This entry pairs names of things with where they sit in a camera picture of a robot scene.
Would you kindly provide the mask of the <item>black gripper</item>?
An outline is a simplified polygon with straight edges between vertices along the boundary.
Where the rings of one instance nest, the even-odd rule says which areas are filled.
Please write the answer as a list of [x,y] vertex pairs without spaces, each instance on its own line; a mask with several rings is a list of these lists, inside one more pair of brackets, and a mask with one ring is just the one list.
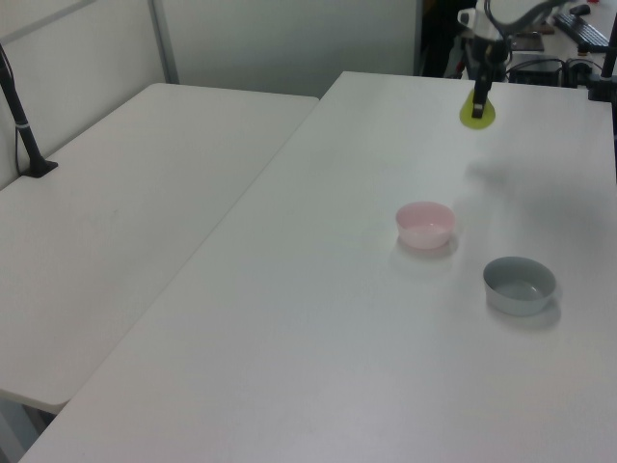
[[[474,37],[470,49],[470,79],[476,80],[482,70],[491,73],[493,81],[502,81],[505,77],[506,41],[491,41]],[[474,84],[471,116],[481,119],[488,106],[488,94],[492,88],[490,79],[477,79]]]

